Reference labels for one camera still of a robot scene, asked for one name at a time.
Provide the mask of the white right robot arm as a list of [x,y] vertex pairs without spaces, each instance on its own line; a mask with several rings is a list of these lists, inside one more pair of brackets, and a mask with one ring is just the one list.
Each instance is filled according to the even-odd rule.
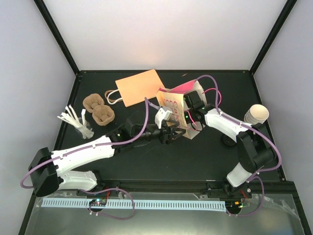
[[217,129],[237,147],[238,163],[222,185],[224,195],[234,197],[240,192],[242,184],[277,157],[267,128],[261,123],[252,125],[241,122],[214,105],[205,104],[196,91],[185,94],[183,99],[187,106],[185,113],[190,113],[188,123],[193,119]]

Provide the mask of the cream cakes paper bag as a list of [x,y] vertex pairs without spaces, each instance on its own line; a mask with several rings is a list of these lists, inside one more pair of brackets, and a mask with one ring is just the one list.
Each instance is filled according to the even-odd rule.
[[201,125],[199,121],[196,121],[194,117],[190,117],[191,111],[184,101],[184,95],[195,91],[200,100],[206,104],[205,93],[215,90],[215,88],[204,90],[199,81],[191,80],[173,89],[159,88],[156,93],[156,98],[160,106],[166,106],[172,110],[170,119],[177,121],[179,128],[186,130],[183,136],[188,139],[193,139],[200,132],[203,125]]

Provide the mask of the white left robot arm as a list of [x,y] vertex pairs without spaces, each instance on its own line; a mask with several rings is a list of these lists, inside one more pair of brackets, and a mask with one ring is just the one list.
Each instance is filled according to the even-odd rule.
[[170,144],[185,132],[177,121],[171,119],[144,125],[129,117],[125,124],[80,146],[55,151],[42,148],[28,168],[33,191],[37,197],[65,189],[82,189],[100,195],[105,190],[105,183],[99,173],[95,169],[77,171],[78,167],[129,151],[136,141],[158,139],[161,144]]

